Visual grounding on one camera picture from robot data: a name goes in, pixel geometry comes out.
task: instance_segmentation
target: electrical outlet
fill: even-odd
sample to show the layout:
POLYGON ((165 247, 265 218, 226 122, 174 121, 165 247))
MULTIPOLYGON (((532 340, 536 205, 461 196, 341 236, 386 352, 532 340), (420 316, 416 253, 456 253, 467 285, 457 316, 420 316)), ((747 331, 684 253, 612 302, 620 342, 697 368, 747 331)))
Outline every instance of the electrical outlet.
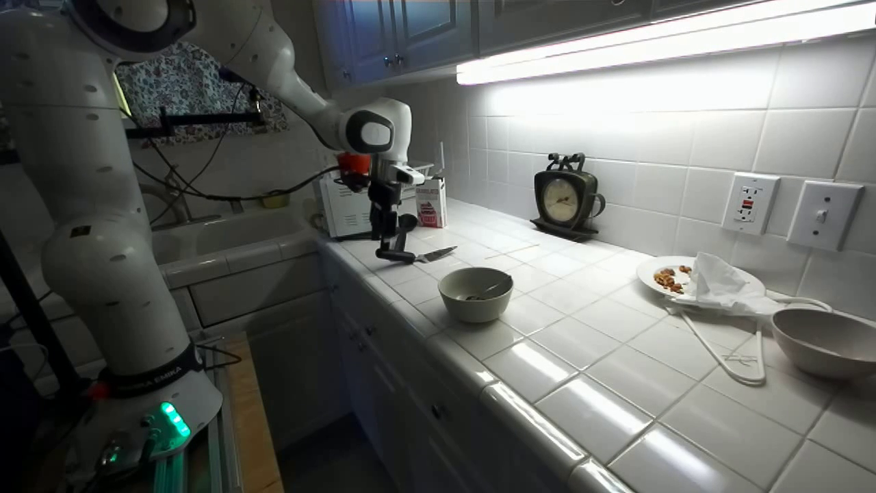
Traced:
POLYGON ((861 183, 806 180, 788 243, 840 250, 861 192, 861 183))
POLYGON ((729 194, 729 205, 723 211, 723 227, 762 236, 776 185, 779 185, 779 174, 738 172, 729 194))

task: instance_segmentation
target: clock face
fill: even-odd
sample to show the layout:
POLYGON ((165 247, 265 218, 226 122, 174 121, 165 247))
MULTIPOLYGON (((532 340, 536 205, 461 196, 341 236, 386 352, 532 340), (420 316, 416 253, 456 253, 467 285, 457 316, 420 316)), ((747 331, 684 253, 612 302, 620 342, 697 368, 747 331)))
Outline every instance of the clock face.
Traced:
POLYGON ((572 221, 577 216, 577 192, 564 177, 551 177, 546 185, 546 213, 551 221, 572 221))

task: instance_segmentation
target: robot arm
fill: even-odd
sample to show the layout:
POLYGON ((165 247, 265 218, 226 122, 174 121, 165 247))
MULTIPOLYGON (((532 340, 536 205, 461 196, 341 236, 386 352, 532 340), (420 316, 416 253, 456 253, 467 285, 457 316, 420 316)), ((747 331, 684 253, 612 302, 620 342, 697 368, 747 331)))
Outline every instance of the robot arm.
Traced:
POLYGON ((297 72, 297 46, 261 0, 194 0, 198 22, 187 38, 223 66, 300 111, 327 147, 372 153, 379 183, 420 180, 409 172, 412 107, 379 99, 343 110, 317 96, 297 72))

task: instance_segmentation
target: upper cabinet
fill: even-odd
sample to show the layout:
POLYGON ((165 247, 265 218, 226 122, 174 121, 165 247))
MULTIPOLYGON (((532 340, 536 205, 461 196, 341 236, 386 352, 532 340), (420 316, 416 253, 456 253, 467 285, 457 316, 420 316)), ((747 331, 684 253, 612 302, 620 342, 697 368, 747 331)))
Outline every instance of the upper cabinet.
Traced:
POLYGON ((653 0, 480 0, 482 55, 649 20, 653 0))
POLYGON ((675 14, 706 12, 714 5, 731 5, 731 3, 743 3, 743 0, 657 0, 654 14, 675 16, 675 14))
POLYGON ((331 87, 743 0, 316 0, 331 87))
POLYGON ((330 85, 363 85, 475 55, 471 0, 316 0, 330 85))

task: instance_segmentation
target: white plate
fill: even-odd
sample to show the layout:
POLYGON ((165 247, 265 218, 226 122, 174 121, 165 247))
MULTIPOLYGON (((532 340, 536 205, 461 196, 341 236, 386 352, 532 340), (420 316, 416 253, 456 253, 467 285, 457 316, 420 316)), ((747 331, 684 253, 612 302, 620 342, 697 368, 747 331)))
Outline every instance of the white plate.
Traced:
MULTIPOLYGON (((638 266, 635 273, 647 287, 653 287, 661 295, 688 299, 697 291, 697 283, 694 283, 694 277, 688 277, 683 272, 683 266, 694 268, 694 259, 697 257, 683 257, 683 254, 654 257, 654 259, 647 259, 645 266, 638 266), (677 272, 677 285, 683 285, 683 292, 675 292, 675 291, 657 285, 654 273, 662 272, 662 268, 675 268, 677 272)), ((760 277, 743 272, 743 279, 746 279, 746 292, 768 292, 768 287, 764 287, 764 283, 760 277)))

